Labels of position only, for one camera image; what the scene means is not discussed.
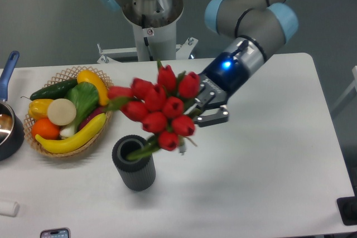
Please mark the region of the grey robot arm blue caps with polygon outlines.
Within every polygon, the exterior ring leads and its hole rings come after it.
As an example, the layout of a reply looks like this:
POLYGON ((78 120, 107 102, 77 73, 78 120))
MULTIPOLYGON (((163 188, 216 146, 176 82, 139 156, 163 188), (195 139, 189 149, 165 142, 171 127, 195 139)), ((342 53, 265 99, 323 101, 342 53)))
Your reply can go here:
MULTIPOLYGON (((132 25, 139 61, 174 60, 177 57, 176 23, 183 0, 100 0, 123 12, 132 25)), ((233 42, 200 73, 200 92, 194 108, 212 115, 194 118, 200 127, 225 123, 229 98, 298 29, 298 19, 287 0, 211 0, 204 21, 208 29, 233 42)))

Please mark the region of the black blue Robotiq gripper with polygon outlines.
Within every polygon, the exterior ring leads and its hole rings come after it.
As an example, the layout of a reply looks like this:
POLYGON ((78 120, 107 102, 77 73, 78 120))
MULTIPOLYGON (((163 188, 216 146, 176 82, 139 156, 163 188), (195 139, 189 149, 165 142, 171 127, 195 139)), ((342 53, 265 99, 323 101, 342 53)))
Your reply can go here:
POLYGON ((199 79, 196 107, 201 111, 218 110, 215 114, 196 116, 194 123, 202 128, 228 122, 229 112, 225 104, 246 82, 246 67, 242 61, 229 53, 221 53, 199 73, 199 79))

